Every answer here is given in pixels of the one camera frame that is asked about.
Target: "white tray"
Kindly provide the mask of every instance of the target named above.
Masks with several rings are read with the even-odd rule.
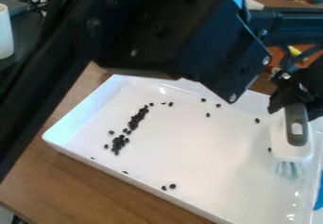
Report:
[[[155,106],[115,156],[108,131],[121,134],[150,102]],[[219,224],[311,223],[321,134],[314,132],[315,154],[304,179],[275,175],[267,105],[267,95],[251,91],[228,105],[188,80],[113,76],[42,137],[72,158]],[[161,190],[171,183],[175,190]]]

